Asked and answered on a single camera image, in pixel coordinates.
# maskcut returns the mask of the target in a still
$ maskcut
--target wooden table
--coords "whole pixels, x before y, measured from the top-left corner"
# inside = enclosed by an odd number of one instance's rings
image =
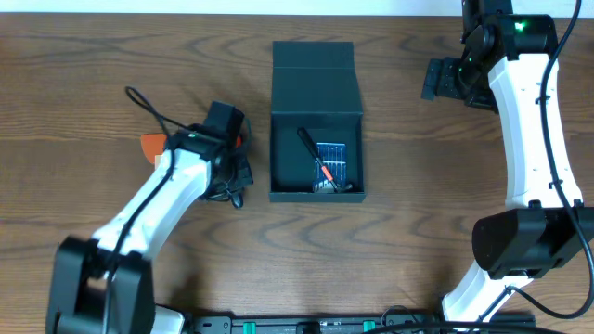
[[[158,302],[236,315],[380,313],[435,307],[471,264],[471,229],[502,212],[499,117],[420,99],[430,58],[458,57],[459,18],[0,15],[0,330],[41,332],[54,251],[88,238],[151,173],[139,136],[158,124],[123,94],[202,122],[212,100],[252,120],[245,208],[196,203],[154,266]],[[559,21],[563,32],[566,21]],[[567,150],[594,200],[594,21],[562,54]],[[268,202],[272,41],[353,41],[364,99],[362,205]],[[587,293],[580,253],[527,290],[557,311]],[[594,329],[539,313],[540,326]]]

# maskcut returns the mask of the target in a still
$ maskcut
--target white background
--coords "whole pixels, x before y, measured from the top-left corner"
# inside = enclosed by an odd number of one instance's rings
[[[459,16],[460,0],[0,0],[0,12]],[[570,17],[575,0],[512,0],[517,14]],[[594,17],[584,1],[582,18]]]

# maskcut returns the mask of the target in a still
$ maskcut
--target robotic arm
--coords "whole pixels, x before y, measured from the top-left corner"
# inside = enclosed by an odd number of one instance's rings
[[[581,245],[553,187],[541,126],[541,80],[558,46],[552,18],[513,15],[510,1],[467,0],[463,20],[462,57],[432,59],[421,97],[463,99],[469,107],[500,116],[507,211],[477,222],[472,233],[476,260],[442,300],[445,320],[488,322],[513,293],[508,287],[522,288],[563,266]],[[555,63],[547,86],[549,138],[563,192],[590,240],[594,215],[583,206],[565,152],[558,69]]]
[[[158,168],[119,214],[92,239],[68,237],[60,244],[45,321],[47,333],[98,333],[106,293],[112,296],[110,333],[179,334],[192,327],[191,317],[155,305],[150,262],[196,199],[228,199],[236,208],[243,205],[243,189],[253,183],[245,150],[249,138],[237,148],[243,119],[243,113],[233,106],[213,102],[203,125],[184,127],[172,137]],[[171,151],[173,174],[136,217],[123,236],[119,253],[114,254],[124,224],[166,177]],[[114,257],[118,265],[112,290],[96,289],[90,282],[107,276]]]

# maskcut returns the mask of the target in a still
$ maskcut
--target wooden surface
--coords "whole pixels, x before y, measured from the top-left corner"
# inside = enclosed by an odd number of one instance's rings
[[[565,29],[560,21],[558,30]],[[158,124],[123,94],[201,122],[214,99],[251,119],[255,185],[245,208],[196,203],[155,263],[158,302],[236,315],[380,313],[434,307],[472,262],[475,221],[504,210],[498,116],[420,99],[430,58],[458,57],[460,19],[0,15],[0,331],[41,332],[53,255],[88,238],[152,171],[139,137]],[[594,200],[594,21],[580,20],[560,71],[567,150]],[[362,205],[268,202],[271,42],[353,41],[364,99]],[[582,254],[527,290],[557,311],[587,292]],[[594,311],[551,319],[573,333]]]

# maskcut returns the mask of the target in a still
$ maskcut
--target open box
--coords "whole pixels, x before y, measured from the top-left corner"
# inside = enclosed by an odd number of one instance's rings
[[[361,202],[365,198],[363,107],[352,43],[274,42],[270,201]],[[297,135],[345,145],[345,193],[314,193],[315,161]]]

